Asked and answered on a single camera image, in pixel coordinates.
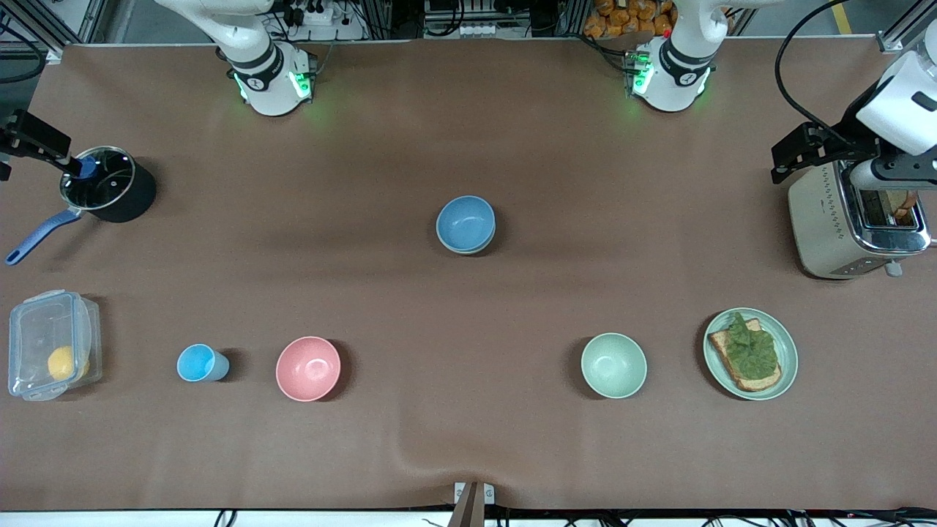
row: lemon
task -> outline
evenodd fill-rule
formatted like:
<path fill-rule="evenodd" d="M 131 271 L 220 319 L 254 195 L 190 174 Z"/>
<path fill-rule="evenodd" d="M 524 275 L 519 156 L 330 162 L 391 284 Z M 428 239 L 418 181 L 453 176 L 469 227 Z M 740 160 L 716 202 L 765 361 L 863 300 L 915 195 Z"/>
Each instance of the lemon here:
<path fill-rule="evenodd" d="M 49 374 L 56 381 L 64 381 L 71 377 L 71 374 L 75 372 L 75 356 L 71 352 L 71 346 L 55 348 L 55 351 L 49 355 L 48 366 Z M 82 374 L 78 378 L 84 377 L 87 372 L 88 362 L 85 361 L 82 365 Z"/>

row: saucepan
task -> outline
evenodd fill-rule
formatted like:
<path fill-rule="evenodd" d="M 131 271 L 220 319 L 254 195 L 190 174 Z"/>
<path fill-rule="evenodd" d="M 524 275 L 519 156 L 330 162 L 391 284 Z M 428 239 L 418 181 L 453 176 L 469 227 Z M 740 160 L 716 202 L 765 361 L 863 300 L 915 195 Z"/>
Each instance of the saucepan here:
<path fill-rule="evenodd" d="M 156 180 L 127 152 L 115 146 L 98 146 L 81 152 L 79 175 L 65 173 L 59 193 L 68 205 L 43 221 L 7 255 L 16 265 L 52 231 L 77 221 L 85 212 L 111 223 L 130 221 L 146 212 L 156 197 Z"/>

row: blue bowl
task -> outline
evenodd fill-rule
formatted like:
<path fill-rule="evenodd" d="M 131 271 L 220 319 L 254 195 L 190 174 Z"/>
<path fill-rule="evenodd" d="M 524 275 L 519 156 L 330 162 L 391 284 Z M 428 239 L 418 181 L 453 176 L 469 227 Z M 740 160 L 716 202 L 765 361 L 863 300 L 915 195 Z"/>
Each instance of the blue bowl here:
<path fill-rule="evenodd" d="M 478 196 L 455 198 L 436 218 L 436 236 L 454 253 L 475 254 L 495 237 L 495 210 Z"/>

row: green leafy vegetable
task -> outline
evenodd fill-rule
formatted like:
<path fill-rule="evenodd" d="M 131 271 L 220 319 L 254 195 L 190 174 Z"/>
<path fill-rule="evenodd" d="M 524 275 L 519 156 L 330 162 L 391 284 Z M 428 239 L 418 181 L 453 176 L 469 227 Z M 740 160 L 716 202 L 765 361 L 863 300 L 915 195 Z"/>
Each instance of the green leafy vegetable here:
<path fill-rule="evenodd" d="M 769 377 L 778 366 L 774 338 L 765 330 L 751 331 L 738 312 L 729 324 L 727 351 L 732 367 L 743 379 L 749 381 Z"/>

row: yellow tape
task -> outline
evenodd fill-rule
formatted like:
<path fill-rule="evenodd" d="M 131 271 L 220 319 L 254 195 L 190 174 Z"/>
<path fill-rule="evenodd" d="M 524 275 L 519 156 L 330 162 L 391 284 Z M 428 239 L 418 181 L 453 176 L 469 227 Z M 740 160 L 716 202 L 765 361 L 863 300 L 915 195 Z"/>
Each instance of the yellow tape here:
<path fill-rule="evenodd" d="M 840 30 L 840 35 L 852 35 L 853 28 L 849 25 L 849 19 L 846 17 L 846 9 L 842 4 L 833 6 L 833 19 L 836 20 L 836 27 Z"/>

